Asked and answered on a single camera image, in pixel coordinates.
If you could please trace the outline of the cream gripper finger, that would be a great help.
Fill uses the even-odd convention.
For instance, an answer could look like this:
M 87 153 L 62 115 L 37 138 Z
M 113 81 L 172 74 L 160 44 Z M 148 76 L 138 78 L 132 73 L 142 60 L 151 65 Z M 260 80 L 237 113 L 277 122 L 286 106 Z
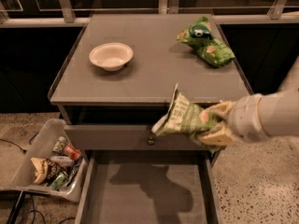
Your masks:
M 228 127 L 223 126 L 198 135 L 198 139 L 201 143 L 209 146 L 229 146 L 234 141 L 234 135 Z
M 232 101 L 220 102 L 216 105 L 210 106 L 206 111 L 217 116 L 227 116 L 234 105 L 235 102 Z

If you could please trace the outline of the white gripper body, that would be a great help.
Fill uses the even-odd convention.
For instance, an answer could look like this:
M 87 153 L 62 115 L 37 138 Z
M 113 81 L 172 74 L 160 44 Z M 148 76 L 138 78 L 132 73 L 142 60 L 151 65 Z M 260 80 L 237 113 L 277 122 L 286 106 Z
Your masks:
M 259 103 L 261 94 L 246 96 L 238 100 L 229 111 L 227 122 L 233 134 L 248 143 L 262 142 L 270 139 L 264 130 Z

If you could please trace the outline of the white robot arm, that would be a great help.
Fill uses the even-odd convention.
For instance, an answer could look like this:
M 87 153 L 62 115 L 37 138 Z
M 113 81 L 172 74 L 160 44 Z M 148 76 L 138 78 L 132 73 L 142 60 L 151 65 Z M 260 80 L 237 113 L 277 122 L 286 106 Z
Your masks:
M 206 145 L 228 146 L 234 140 L 255 143 L 277 136 L 298 136 L 299 58 L 278 92 L 245 96 L 236 102 L 222 102 L 206 111 L 223 119 L 209 132 L 198 135 L 200 142 Z

